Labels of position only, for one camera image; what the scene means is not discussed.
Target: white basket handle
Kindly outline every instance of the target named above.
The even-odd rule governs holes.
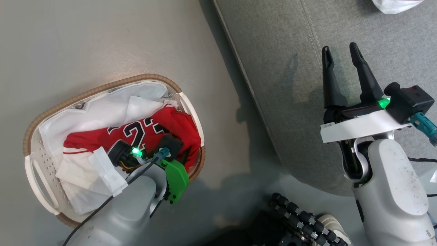
[[[196,124],[197,131],[199,132],[200,136],[200,147],[203,147],[205,145],[205,137],[203,136],[203,130],[202,125],[200,124],[199,117],[196,114],[196,110],[194,109],[193,105],[191,104],[190,100],[188,100],[187,96],[181,92],[178,93],[182,101],[185,103],[185,105],[188,107],[188,110],[190,110],[191,117],[193,117],[194,123]]]
[[[39,178],[41,179],[42,183],[44,184],[45,189],[47,190],[47,193],[49,194],[50,198],[53,201],[53,204],[55,206],[53,206],[52,204],[50,204],[49,201],[47,201],[47,198],[45,197],[45,195],[42,193],[41,187],[39,187],[39,184],[36,180],[36,176],[33,170],[33,167],[35,167],[36,172],[38,173]],[[30,183],[30,187],[33,190],[33,193],[35,193],[36,198],[38,199],[38,201],[52,214],[54,215],[58,215],[60,212],[57,210],[57,208],[59,207],[59,203],[55,198],[55,194],[53,193],[52,189],[49,186],[49,183],[47,182],[47,180],[45,179],[41,168],[39,167],[38,163],[36,162],[36,160],[30,158],[30,156],[26,156],[24,158],[24,168],[26,170],[26,175],[27,178],[29,180]]]

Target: green plastic bracket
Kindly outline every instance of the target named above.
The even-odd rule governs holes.
[[[170,189],[168,200],[171,204],[175,204],[179,201],[179,198],[188,186],[190,179],[188,178],[187,171],[185,171],[184,165],[177,160],[172,160],[171,162],[163,160],[162,162],[157,163],[157,165],[165,170]]]

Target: gray floor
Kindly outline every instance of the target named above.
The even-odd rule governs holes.
[[[190,98],[207,159],[179,204],[160,207],[142,245],[200,245],[246,223],[275,191],[308,211],[337,216],[355,245],[366,245],[353,198],[302,184],[278,163],[209,0],[0,4],[2,245],[56,246],[71,232],[27,182],[21,148],[28,124],[78,93],[143,73],[169,77]],[[437,202],[430,205],[437,216]]]

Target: green led indicator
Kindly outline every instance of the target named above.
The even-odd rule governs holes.
[[[137,148],[132,149],[132,154],[142,156],[141,150],[139,150]]]
[[[378,101],[378,103],[381,106],[381,108],[385,109],[387,107],[387,105],[390,103],[390,98],[384,98],[384,99]]]

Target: gray couch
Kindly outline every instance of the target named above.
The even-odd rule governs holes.
[[[361,93],[349,43],[356,42],[382,89],[418,84],[437,98],[437,1],[396,15],[371,0],[215,0],[242,73],[283,165],[303,183],[351,195],[337,144],[322,144],[321,49],[328,45],[349,103]],[[437,105],[427,115],[437,121]],[[408,156],[437,158],[414,128],[395,135]],[[418,175],[435,167],[413,163]]]

